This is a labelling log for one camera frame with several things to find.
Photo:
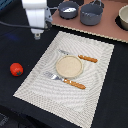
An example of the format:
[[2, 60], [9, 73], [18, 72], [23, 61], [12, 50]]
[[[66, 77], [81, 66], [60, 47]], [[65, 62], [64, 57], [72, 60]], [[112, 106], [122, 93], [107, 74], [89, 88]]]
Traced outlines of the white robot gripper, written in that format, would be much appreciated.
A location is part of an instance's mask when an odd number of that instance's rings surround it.
[[31, 32], [34, 34], [34, 38], [39, 40], [41, 34], [49, 30], [51, 27], [52, 16], [49, 8], [26, 10]]

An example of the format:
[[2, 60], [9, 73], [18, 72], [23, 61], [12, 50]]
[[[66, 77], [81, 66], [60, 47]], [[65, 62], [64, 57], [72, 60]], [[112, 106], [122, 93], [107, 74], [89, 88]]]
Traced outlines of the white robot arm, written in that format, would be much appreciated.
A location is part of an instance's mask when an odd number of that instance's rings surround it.
[[47, 0], [22, 0], [27, 19], [34, 38], [39, 40], [48, 23], [52, 22], [52, 16]]

